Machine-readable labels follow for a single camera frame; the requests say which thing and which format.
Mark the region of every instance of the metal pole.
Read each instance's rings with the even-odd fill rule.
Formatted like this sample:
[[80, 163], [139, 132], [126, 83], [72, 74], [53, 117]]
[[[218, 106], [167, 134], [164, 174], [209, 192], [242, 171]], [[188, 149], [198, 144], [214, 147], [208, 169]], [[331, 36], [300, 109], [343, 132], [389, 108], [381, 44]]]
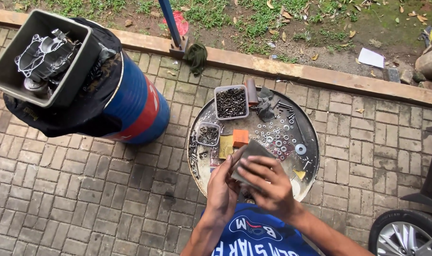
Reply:
[[172, 7], [170, 6], [169, 0], [159, 0], [161, 5], [162, 13], [167, 22], [167, 26], [170, 30], [170, 35], [172, 36], [173, 43], [176, 47], [181, 48], [181, 38], [179, 36], [178, 29], [176, 27], [175, 18], [173, 17]]

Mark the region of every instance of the metal washer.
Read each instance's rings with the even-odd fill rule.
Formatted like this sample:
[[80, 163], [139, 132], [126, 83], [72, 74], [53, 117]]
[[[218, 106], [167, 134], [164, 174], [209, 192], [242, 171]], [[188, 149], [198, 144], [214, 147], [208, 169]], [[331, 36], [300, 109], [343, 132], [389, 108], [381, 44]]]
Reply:
[[295, 152], [297, 152], [297, 154], [299, 155], [304, 155], [306, 154], [306, 147], [303, 144], [297, 144], [295, 146]]

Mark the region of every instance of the brick pavement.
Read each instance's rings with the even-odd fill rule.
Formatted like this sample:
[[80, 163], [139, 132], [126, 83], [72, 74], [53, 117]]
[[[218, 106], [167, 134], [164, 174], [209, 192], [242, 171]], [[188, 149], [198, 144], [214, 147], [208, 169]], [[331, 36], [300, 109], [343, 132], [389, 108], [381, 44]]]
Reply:
[[[0, 52], [14, 34], [0, 28]], [[183, 249], [206, 203], [186, 163], [188, 126], [216, 86], [250, 76], [207, 68], [195, 78], [180, 61], [129, 55], [170, 103], [170, 124], [149, 145], [47, 138], [12, 116], [0, 93], [0, 256], [173, 256]], [[295, 100], [318, 132], [321, 167], [304, 199], [317, 217], [365, 246], [373, 218], [421, 208], [398, 197], [423, 184], [432, 109], [255, 80]]]

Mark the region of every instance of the shirt logo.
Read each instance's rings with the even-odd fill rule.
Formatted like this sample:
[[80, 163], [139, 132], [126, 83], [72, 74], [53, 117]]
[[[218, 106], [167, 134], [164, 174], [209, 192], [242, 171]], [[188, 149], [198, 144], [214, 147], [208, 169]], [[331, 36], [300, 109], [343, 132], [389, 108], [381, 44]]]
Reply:
[[232, 220], [229, 225], [231, 232], [241, 231], [254, 240], [270, 238], [281, 241], [282, 236], [274, 228], [261, 223], [252, 222], [248, 217], [242, 215]]

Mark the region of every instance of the rubber tire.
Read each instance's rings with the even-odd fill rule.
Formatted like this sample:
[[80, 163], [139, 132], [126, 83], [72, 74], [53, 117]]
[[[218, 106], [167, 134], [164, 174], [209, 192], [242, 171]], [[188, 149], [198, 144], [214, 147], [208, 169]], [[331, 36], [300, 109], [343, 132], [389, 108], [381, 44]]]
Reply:
[[403, 221], [414, 224], [432, 238], [432, 214], [419, 210], [399, 209], [383, 213], [371, 226], [369, 232], [368, 250], [377, 255], [377, 240], [380, 231], [388, 224]]

